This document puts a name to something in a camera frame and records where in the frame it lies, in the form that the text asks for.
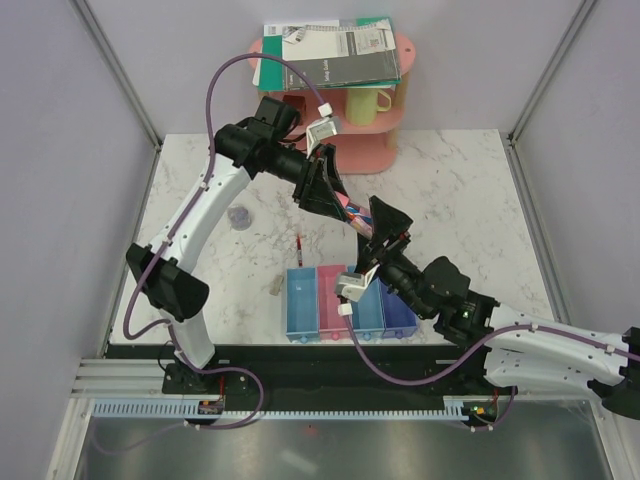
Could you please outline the pink cap glue stick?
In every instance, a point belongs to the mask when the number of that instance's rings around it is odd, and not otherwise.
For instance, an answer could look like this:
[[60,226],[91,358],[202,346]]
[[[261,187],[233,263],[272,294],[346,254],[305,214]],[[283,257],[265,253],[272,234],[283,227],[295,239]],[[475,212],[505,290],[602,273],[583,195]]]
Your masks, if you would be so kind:
[[358,234],[370,238],[373,234],[373,221],[370,212],[344,194],[338,193],[337,198],[347,215],[346,223]]

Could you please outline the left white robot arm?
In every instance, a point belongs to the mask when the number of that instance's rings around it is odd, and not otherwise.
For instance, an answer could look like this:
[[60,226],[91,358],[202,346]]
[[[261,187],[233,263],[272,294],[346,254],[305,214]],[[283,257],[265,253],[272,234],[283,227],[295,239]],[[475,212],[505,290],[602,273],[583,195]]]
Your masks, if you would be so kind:
[[203,315],[210,289],[192,272],[236,197],[265,172],[294,184],[293,199],[300,209],[348,219],[340,201],[346,191],[335,166],[335,148],[323,142],[337,134],[338,121],[328,102],[322,101],[318,111],[319,119],[306,129],[305,151],[283,143],[297,110],[271,97],[261,100],[254,116],[224,126],[212,136],[209,161],[188,198],[148,245],[132,244],[126,253],[135,295],[145,295],[164,313],[160,323],[187,365],[185,382],[198,393],[215,389],[220,371],[209,363],[215,346]]

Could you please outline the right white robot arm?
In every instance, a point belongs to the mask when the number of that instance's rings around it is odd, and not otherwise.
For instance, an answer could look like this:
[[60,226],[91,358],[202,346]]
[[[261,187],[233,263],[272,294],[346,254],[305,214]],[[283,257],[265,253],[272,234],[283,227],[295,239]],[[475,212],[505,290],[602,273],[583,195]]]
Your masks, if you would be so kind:
[[412,219],[373,196],[370,233],[358,238],[357,270],[372,273],[418,318],[472,359],[458,368],[467,392],[500,388],[573,387],[594,394],[608,411],[639,417],[639,330],[604,333],[526,314],[471,289],[471,280],[447,257],[424,269],[404,251]]

